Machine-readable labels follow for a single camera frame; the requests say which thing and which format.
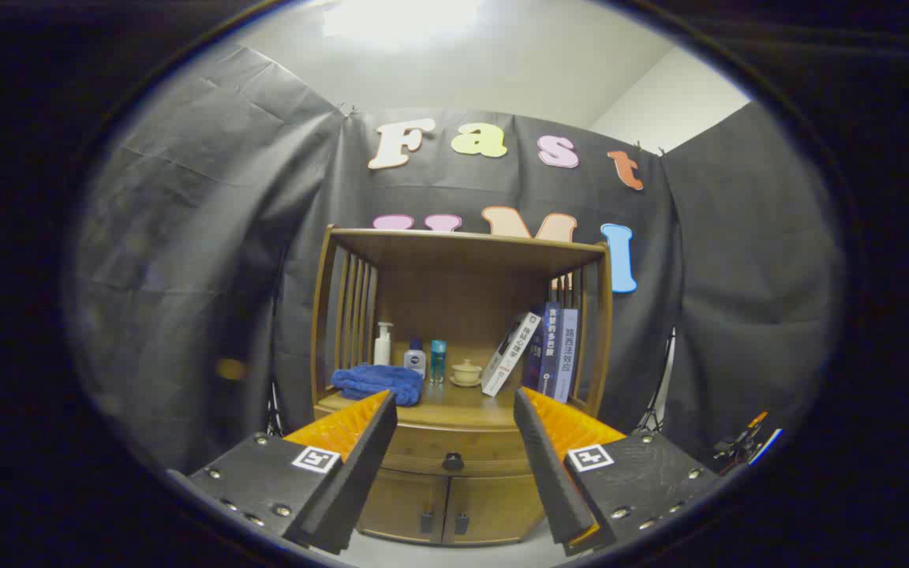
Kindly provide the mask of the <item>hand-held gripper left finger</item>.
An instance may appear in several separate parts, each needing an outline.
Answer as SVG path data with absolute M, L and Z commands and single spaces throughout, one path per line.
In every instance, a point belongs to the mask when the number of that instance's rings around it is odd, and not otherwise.
M 338 554 L 397 427 L 383 390 L 286 436 L 256 432 L 186 478 L 186 489 L 264 540 Z

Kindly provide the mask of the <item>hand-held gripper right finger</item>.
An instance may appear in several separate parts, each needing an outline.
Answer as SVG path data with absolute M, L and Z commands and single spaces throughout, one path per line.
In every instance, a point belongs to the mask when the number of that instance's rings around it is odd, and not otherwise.
M 514 420 L 552 539 L 567 556 L 616 552 L 677 524 L 718 476 L 660 434 L 624 435 L 528 388 Z

